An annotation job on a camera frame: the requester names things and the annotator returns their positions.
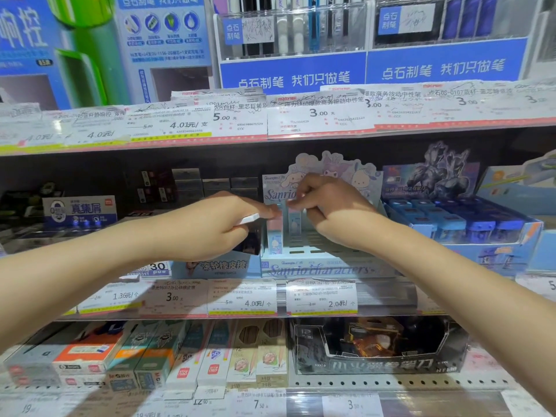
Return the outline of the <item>person's left hand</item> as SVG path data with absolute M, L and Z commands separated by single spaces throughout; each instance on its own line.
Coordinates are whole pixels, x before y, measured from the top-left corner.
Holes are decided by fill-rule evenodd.
M 277 206 L 221 191 L 186 207 L 155 216 L 153 258 L 182 262 L 214 259 L 242 241 L 228 241 L 228 231 L 253 213 L 277 216 Z

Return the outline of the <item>person's right hand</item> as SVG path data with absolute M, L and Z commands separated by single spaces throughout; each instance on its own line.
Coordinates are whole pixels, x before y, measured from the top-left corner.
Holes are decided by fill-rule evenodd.
M 297 211 L 319 207 L 328 217 L 326 227 L 314 227 L 331 242 L 372 253 L 376 231 L 385 220 L 374 206 L 349 183 L 330 176 L 307 174 L 288 207 Z

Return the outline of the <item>white blue cartoon eraser pack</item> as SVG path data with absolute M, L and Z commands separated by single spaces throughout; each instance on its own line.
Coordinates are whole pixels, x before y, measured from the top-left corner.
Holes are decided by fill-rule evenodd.
M 290 247 L 303 247 L 302 237 L 302 211 L 288 208 L 288 245 Z

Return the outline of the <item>person's right forearm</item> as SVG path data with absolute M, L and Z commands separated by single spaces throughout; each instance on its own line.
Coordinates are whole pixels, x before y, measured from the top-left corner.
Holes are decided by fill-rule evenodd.
M 370 250 L 405 273 L 556 415 L 556 302 L 415 230 L 365 213 Z

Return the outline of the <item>pastel cartoon character display box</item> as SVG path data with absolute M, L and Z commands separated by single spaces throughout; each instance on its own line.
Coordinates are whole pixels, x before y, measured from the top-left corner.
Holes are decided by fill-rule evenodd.
M 345 279 L 390 278 L 399 276 L 392 266 L 369 255 L 332 243 L 319 234 L 302 211 L 303 247 L 288 245 L 288 200 L 296 197 L 299 183 L 307 173 L 336 177 L 355 187 L 381 213 L 380 195 L 383 172 L 372 163 L 344 160 L 342 154 L 324 151 L 319 159 L 301 153 L 283 174 L 262 176 L 262 198 L 265 204 L 276 204 L 284 217 L 284 253 L 269 255 L 266 224 L 261 237 L 261 272 L 276 279 Z

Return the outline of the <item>group of black small packets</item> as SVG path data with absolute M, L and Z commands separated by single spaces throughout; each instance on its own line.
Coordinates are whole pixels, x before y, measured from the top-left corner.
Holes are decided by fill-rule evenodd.
M 140 171 L 136 195 L 140 203 L 196 202 L 218 192 L 259 199 L 259 179 L 251 177 L 202 178 L 198 168 L 174 168 Z

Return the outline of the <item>row of white price tags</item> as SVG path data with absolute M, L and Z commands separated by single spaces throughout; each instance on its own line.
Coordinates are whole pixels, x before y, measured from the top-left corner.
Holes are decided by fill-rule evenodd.
M 166 102 L 64 111 L 7 104 L 0 106 L 0 158 L 530 125 L 556 125 L 556 76 L 326 85 L 282 95 L 200 90 L 173 92 Z

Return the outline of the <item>white red pencil box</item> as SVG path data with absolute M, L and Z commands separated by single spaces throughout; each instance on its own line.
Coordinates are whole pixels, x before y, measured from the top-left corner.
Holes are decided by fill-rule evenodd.
M 212 320 L 211 333 L 197 377 L 199 398 L 222 398 L 230 367 L 233 338 L 237 322 L 232 319 Z
M 195 320 L 191 323 L 166 379 L 166 390 L 172 399 L 193 398 L 212 327 L 211 320 Z

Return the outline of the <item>black sharpener display box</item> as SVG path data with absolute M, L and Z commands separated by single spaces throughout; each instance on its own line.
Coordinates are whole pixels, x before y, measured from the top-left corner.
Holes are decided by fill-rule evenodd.
M 469 335 L 449 316 L 296 318 L 289 335 L 297 374 L 458 372 Z

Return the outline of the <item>blue white eraser box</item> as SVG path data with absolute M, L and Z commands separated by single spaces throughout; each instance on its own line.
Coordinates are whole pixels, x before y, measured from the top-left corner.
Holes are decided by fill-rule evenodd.
M 42 199 L 45 226 L 50 228 L 101 228 L 115 224 L 115 196 L 46 197 Z

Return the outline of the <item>clear acrylic pen holder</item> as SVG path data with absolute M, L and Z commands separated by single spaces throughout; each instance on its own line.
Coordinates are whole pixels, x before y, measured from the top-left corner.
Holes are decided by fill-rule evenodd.
M 363 84 L 375 0 L 213 0 L 222 88 L 265 94 Z
M 545 0 L 372 0 L 365 83 L 525 77 Z

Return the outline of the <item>orange white pencil box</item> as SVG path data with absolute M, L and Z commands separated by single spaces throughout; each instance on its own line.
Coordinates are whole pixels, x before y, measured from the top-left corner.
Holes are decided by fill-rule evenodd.
M 60 376 L 104 374 L 134 327 L 128 321 L 90 322 L 53 360 Z

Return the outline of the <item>light blue info board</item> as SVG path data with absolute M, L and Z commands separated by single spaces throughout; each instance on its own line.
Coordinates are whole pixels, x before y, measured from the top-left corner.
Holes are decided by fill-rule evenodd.
M 114 0 L 131 103 L 213 85 L 206 0 Z

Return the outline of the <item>giant green pen model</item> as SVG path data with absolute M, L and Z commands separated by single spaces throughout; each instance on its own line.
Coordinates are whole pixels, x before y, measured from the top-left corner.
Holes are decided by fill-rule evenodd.
M 54 50 L 71 108 L 129 105 L 115 0 L 47 0 L 58 22 Z

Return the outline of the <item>blue advertising board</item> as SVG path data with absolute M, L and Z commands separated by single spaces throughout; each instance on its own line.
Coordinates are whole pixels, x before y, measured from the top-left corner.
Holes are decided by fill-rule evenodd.
M 0 102 L 71 107 L 56 59 L 59 31 L 47 0 L 0 0 Z

